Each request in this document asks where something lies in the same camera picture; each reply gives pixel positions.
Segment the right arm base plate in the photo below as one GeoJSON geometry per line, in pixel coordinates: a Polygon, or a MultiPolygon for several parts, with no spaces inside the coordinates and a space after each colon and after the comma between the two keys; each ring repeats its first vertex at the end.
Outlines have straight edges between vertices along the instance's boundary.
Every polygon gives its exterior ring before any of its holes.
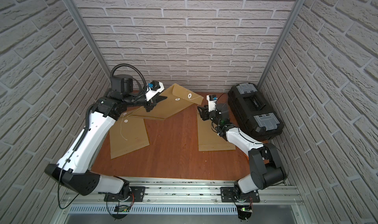
{"type": "Polygon", "coordinates": [[[238,187],[221,187],[220,197],[222,202],[235,203],[259,203],[260,197],[257,190],[243,193],[238,187]]]}

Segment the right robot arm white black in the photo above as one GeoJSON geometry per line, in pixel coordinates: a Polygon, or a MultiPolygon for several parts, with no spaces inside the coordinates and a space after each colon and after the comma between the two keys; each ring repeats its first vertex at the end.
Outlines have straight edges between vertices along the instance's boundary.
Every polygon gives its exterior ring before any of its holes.
{"type": "Polygon", "coordinates": [[[199,106],[197,110],[203,121],[211,121],[211,127],[218,136],[234,144],[248,158],[250,173],[234,182],[232,193],[236,199],[249,199],[253,192],[281,184],[287,179],[288,171],[275,145],[248,136],[216,106],[199,106]]]}

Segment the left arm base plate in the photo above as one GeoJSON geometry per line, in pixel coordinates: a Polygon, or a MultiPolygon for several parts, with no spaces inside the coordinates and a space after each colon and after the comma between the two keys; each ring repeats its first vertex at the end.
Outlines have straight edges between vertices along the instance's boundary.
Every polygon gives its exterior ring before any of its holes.
{"type": "Polygon", "coordinates": [[[143,186],[127,186],[117,194],[106,193],[104,197],[105,202],[142,202],[146,187],[143,186]]]}

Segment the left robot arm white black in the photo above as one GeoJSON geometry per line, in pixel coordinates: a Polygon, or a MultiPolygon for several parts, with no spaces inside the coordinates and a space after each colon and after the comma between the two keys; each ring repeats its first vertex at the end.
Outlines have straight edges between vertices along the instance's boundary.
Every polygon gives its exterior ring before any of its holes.
{"type": "Polygon", "coordinates": [[[85,126],[69,150],[45,174],[59,187],[85,196],[91,193],[113,195],[117,201],[130,196],[129,181],[90,171],[90,164],[110,128],[129,107],[142,106],[150,112],[166,99],[159,81],[147,83],[143,74],[130,64],[118,64],[110,73],[111,87],[85,113],[85,126]]]}

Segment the brown kraft file bag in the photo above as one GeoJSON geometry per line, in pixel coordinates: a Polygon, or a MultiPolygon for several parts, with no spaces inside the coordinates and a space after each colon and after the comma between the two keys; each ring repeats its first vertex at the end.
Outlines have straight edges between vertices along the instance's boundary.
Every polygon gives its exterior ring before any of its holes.
{"type": "Polygon", "coordinates": [[[224,140],[213,131],[211,121],[203,121],[199,112],[197,112],[197,133],[198,133],[198,150],[205,151],[230,151],[235,150],[236,146],[224,140]]]}

